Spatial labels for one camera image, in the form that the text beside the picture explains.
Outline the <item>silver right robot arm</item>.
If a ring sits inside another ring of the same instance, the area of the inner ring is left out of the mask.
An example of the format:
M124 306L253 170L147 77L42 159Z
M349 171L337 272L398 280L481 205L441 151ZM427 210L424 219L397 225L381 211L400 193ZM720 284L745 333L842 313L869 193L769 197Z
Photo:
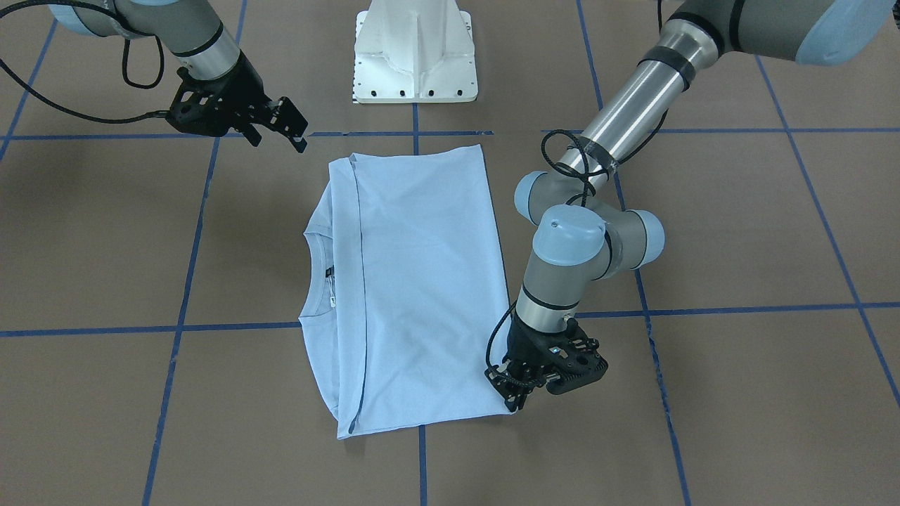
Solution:
M287 97L270 99L263 81L206 1L73 1L51 4L72 32L123 39L157 37L180 62L182 83L164 118L183 134L222 137L234 129L253 145L258 127L283 135L296 151L308 126Z

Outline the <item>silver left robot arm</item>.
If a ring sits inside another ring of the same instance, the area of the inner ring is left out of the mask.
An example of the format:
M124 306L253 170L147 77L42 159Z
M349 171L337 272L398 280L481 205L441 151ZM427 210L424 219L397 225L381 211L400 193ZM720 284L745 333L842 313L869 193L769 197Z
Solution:
M698 73L737 52L837 66L874 39L893 1L685 1L660 25L658 41L581 134L547 171L525 176L515 208L536 226L520 294L501 317L507 350L486 352L485 377L506 410L524 408L544 388L560 395L598 381L608 362L576 311L592 280L636 271L664 249L661 221L643 210L617 210L597 198L621 167L655 137Z

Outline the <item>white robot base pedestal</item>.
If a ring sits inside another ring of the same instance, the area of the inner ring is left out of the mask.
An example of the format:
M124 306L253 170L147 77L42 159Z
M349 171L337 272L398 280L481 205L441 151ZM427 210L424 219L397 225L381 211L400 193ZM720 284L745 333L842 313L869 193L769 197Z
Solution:
M354 103L477 99L472 17L456 1L373 1L354 29Z

